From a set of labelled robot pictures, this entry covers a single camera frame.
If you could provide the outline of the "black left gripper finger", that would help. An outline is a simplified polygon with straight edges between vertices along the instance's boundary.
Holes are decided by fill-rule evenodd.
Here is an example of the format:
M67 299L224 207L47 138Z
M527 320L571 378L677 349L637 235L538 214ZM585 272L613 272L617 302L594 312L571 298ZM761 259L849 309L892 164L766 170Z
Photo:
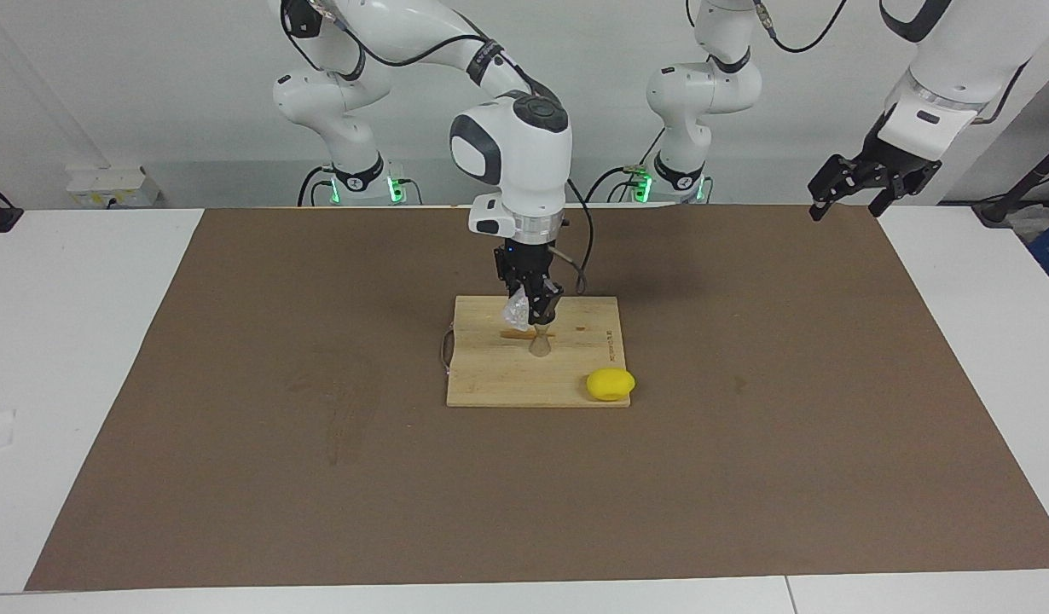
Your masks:
M879 194L876 194L874 200L869 203L869 213L871 213L872 217L880 218L895 202L899 202L899 199L907 197L921 189L921 175L894 176L890 179L887 186L882 191L879 191Z
M835 203L862 190L862 182L856 178L859 167L854 158L835 154L809 179L808 191L813 203L808 212L814 221L822 220Z

